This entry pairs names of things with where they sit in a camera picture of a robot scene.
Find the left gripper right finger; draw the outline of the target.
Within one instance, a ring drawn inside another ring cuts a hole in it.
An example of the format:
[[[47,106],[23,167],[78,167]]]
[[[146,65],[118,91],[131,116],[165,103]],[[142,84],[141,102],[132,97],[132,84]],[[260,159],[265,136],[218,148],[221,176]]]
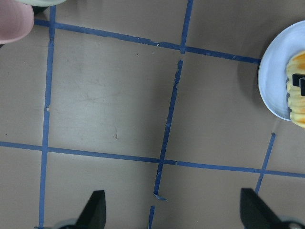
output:
[[[295,220],[281,220],[251,188],[240,191],[240,219],[246,229],[303,229]]]

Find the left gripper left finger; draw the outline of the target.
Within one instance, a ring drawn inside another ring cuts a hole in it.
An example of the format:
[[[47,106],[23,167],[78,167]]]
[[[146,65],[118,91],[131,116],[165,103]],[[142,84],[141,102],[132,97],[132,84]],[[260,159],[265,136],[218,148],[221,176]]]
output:
[[[106,224],[106,199],[104,190],[92,193],[73,229],[103,229]]]

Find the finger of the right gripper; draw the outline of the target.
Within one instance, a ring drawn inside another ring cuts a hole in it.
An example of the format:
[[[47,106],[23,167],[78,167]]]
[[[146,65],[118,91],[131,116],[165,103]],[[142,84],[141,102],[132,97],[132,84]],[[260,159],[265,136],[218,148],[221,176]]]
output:
[[[305,75],[300,73],[294,73],[292,75],[292,84],[295,87],[300,88],[300,95],[305,96]]]

